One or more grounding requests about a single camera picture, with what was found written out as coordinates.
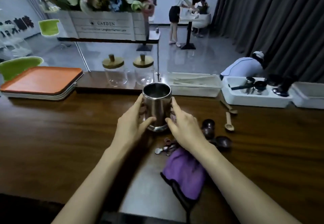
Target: purple bag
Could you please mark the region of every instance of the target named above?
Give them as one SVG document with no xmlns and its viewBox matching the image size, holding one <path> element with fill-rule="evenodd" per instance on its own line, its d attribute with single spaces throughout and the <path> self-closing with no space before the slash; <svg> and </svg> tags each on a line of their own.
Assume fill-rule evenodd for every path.
<svg viewBox="0 0 324 224">
<path fill-rule="evenodd" d="M 179 148 L 168 159 L 161 176 L 186 210 L 189 223 L 190 211 L 203 189 L 205 169 L 188 151 Z"/>
</svg>

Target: standing woman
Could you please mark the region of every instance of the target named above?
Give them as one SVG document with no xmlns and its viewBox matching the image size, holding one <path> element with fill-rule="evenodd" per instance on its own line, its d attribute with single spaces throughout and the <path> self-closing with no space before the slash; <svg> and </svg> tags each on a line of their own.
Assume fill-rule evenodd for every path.
<svg viewBox="0 0 324 224">
<path fill-rule="evenodd" d="M 169 20 L 170 20 L 170 28 L 171 28 L 169 44 L 170 45 L 176 44 L 177 47 L 181 47 L 180 43 L 178 42 L 178 36 L 177 36 L 177 29 L 178 29 L 178 23 L 180 18 L 180 7 L 192 8 L 193 10 L 196 10 L 189 0 L 173 0 L 173 6 L 171 7 L 169 12 Z"/>
</svg>

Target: right hand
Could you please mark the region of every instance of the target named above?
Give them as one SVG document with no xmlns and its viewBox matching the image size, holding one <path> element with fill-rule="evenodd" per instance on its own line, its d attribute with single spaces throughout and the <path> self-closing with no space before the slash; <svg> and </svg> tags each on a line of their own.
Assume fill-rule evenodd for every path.
<svg viewBox="0 0 324 224">
<path fill-rule="evenodd" d="M 172 97 L 172 107 L 177 123 L 175 124 L 170 118 L 166 118 L 165 121 L 177 142 L 192 153 L 194 146 L 206 141 L 205 136 L 199 128 L 197 119 L 193 115 L 182 111 L 174 97 Z"/>
</svg>

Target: purple cloth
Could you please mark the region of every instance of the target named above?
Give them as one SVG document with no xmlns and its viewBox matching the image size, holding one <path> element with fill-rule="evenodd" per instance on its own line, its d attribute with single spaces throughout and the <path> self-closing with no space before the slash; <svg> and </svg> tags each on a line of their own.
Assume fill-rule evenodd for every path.
<svg viewBox="0 0 324 224">
<path fill-rule="evenodd" d="M 183 195 L 197 200 L 205 182 L 205 169 L 188 151 L 179 148 L 174 151 L 162 172 L 169 185 L 175 181 Z"/>
</svg>

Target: cup base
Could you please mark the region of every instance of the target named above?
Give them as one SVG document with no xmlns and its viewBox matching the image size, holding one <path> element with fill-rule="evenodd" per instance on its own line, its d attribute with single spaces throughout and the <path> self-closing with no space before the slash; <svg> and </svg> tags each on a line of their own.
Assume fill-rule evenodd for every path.
<svg viewBox="0 0 324 224">
<path fill-rule="evenodd" d="M 163 132 L 163 131 L 168 129 L 168 125 L 165 124 L 165 125 L 163 125 L 161 127 L 154 127 L 154 126 L 150 125 L 150 126 L 148 126 L 147 129 L 150 130 L 150 131 L 153 131 L 153 132 Z"/>
</svg>

